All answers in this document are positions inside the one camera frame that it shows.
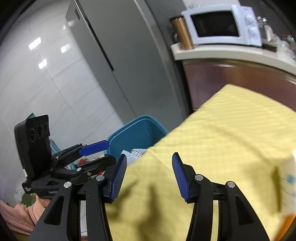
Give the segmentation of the person's left hand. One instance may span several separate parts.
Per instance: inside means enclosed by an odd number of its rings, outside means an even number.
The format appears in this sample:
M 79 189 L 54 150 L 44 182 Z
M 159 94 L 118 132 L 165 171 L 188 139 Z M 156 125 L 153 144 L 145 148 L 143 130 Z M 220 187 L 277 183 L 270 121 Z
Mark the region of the person's left hand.
M 42 206 L 43 208 L 46 208 L 50 202 L 51 202 L 50 199 L 40 198 L 39 196 L 36 195 L 36 203 Z

